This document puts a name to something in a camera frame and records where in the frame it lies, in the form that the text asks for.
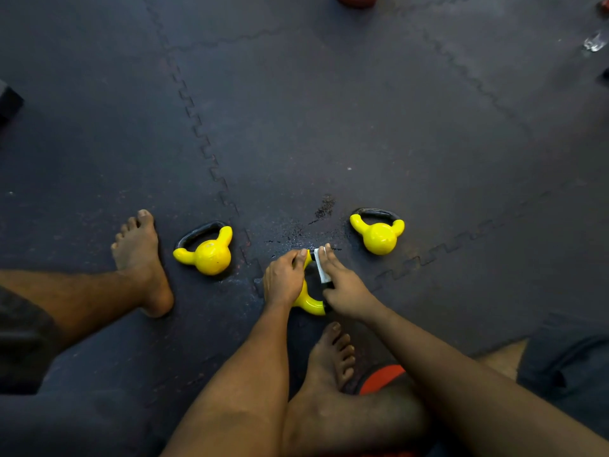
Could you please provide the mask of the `black block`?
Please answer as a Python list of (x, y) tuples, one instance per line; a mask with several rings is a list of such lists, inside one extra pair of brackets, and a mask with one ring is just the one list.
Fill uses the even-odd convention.
[(0, 79), (0, 127), (8, 124), (24, 105), (23, 97)]

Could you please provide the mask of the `person's right hand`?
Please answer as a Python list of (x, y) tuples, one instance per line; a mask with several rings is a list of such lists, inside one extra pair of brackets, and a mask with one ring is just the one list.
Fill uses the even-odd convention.
[(353, 270), (340, 262), (330, 244), (321, 246), (325, 246), (329, 258), (329, 266), (323, 269), (333, 282), (332, 286), (323, 290), (327, 304), (340, 315), (369, 323), (382, 309), (383, 304)]

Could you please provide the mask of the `dark shorts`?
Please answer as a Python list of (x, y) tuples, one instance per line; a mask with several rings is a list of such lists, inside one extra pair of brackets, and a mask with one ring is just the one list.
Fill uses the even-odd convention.
[[(62, 332), (42, 308), (0, 286), (0, 448), (13, 456), (153, 455), (151, 415), (117, 391), (38, 395)], [(550, 315), (516, 381), (609, 440), (609, 327)]]

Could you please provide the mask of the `person's right leg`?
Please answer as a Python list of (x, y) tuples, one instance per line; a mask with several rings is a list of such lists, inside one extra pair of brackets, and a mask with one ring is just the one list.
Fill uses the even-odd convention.
[(340, 324), (327, 325), (288, 402), (280, 457), (406, 457), (428, 446), (434, 420), (406, 375), (370, 394), (342, 391), (354, 354)]

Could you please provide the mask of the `white wipe cloth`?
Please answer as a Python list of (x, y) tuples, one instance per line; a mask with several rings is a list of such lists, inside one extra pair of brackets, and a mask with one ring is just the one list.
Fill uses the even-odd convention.
[(320, 282), (321, 284), (330, 284), (332, 283), (332, 278), (331, 276), (329, 276), (323, 269), (321, 262), (320, 262), (320, 257), (319, 257), (319, 248), (315, 248), (314, 249), (314, 260), (316, 262), (317, 265), (317, 270), (318, 270), (318, 275), (320, 278)]

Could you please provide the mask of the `person's right forearm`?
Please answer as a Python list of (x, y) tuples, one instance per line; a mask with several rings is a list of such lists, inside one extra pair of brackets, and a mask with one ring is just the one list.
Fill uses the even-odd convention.
[[(582, 320), (609, 327), (609, 323)], [(608, 439), (391, 309), (383, 306), (366, 325), (400, 361), (470, 455), (609, 457)]]

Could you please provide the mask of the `person's leg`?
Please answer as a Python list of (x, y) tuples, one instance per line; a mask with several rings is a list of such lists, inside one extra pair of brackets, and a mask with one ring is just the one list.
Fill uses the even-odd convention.
[(406, 375), (370, 394), (342, 391), (354, 354), (340, 324), (327, 325), (288, 402), (280, 457), (406, 457), (428, 446), (434, 420)]
[(62, 334), (62, 350), (141, 309), (168, 314), (174, 295), (159, 257), (154, 217), (146, 209), (121, 226), (111, 245), (116, 270), (67, 274), (0, 269), (0, 286), (42, 308)]

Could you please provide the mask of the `orange-red round object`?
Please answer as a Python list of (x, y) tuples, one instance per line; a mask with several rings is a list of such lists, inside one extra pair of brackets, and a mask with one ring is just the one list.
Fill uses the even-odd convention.
[(358, 395), (372, 394), (388, 386), (405, 373), (405, 370), (399, 364), (373, 366), (362, 376), (356, 392)]

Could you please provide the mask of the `person's left hand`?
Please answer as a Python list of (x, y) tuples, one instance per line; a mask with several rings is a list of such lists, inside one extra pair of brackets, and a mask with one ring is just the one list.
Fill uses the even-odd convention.
[(304, 271), (292, 268), (292, 260), (290, 250), (266, 268), (263, 277), (265, 310), (291, 308), (299, 296), (305, 275)]

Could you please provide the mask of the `person's left leg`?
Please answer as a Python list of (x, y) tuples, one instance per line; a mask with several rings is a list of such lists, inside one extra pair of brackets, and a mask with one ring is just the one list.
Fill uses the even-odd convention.
[(42, 308), (62, 334), (62, 350), (141, 309), (168, 314), (174, 295), (159, 257), (154, 217), (146, 209), (121, 226), (111, 245), (116, 270), (67, 274), (0, 269), (0, 286)]

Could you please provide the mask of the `person's left forearm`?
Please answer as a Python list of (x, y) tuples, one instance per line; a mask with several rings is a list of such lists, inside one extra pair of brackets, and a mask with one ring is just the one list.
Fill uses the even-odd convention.
[(279, 457), (289, 394), (287, 321), (276, 297), (197, 396), (161, 457)]

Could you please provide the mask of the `yellow kettlebell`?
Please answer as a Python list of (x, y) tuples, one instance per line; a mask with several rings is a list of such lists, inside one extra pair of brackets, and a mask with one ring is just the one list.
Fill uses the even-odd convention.
[(364, 247), (374, 255), (387, 255), (396, 247), (406, 223), (394, 212), (379, 208), (358, 208), (350, 224), (361, 236)]
[[(312, 262), (315, 262), (314, 249), (313, 249), (313, 251), (309, 250), (309, 265)], [(328, 287), (328, 286), (332, 286), (333, 282), (330, 284), (321, 284), (321, 285)], [(294, 308), (300, 308), (300, 309), (304, 310), (305, 312), (309, 313), (310, 315), (316, 315), (316, 316), (325, 316), (327, 314), (327, 312), (331, 309), (330, 306), (326, 302), (324, 302), (322, 300), (316, 300), (315, 298), (310, 296), (310, 294), (308, 292), (308, 283), (306, 280), (303, 281), (301, 292), (300, 292), (299, 296), (296, 298), (296, 300), (293, 302), (292, 306)]]
[[(212, 232), (217, 233), (215, 239), (201, 242), (194, 251), (188, 250), (190, 245)], [(194, 266), (203, 275), (219, 275), (231, 263), (232, 236), (232, 228), (226, 222), (218, 220), (207, 222), (181, 237), (174, 247), (172, 256), (181, 264)]]

